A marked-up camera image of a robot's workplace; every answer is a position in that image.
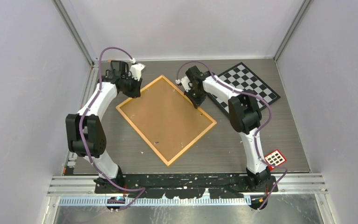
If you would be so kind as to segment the yellow picture frame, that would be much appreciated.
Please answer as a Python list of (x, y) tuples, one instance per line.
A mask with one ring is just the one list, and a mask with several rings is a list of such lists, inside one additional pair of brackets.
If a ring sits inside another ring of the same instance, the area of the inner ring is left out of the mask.
[(168, 167), (217, 124), (164, 75), (116, 109)]

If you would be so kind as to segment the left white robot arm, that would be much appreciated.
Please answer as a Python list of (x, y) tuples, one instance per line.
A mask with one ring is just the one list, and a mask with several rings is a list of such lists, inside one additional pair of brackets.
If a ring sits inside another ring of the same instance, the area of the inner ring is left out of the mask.
[(129, 98), (141, 96), (144, 69), (145, 65), (137, 62), (111, 61), (110, 68), (100, 76), (86, 105), (77, 113), (68, 114), (65, 119), (69, 151), (87, 160), (113, 193), (124, 189), (124, 180), (120, 166), (106, 151), (102, 117), (119, 93)]

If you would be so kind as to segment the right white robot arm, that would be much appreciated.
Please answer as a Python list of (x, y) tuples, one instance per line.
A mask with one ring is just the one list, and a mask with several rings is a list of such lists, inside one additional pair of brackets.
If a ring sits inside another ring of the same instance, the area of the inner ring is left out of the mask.
[(266, 178), (270, 177), (268, 166), (260, 159), (259, 143), (254, 138), (259, 137), (256, 130), (261, 125), (262, 114), (256, 98), (248, 96), (249, 92), (225, 84), (211, 72), (202, 73), (197, 66), (186, 71), (186, 76), (178, 79), (177, 85), (185, 89), (185, 96), (190, 99), (194, 108), (198, 108), (207, 94), (217, 96), (229, 109), (231, 127), (239, 133), (244, 145), (247, 158), (247, 183), (252, 191), (260, 191), (266, 186)]

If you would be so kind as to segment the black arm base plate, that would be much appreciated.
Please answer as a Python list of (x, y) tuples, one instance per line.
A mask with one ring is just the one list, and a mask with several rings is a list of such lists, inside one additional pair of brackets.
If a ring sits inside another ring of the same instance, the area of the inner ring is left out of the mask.
[(94, 180), (97, 194), (124, 194), (129, 198), (138, 195), (138, 188), (145, 188), (141, 198), (180, 199), (201, 198), (208, 193), (211, 199), (240, 198), (244, 193), (256, 193), (262, 196), (272, 188), (276, 178), (271, 176), (259, 185), (248, 181), (246, 175), (214, 173), (214, 174), (126, 174), (118, 182), (124, 191), (114, 187), (107, 180), (98, 177)]

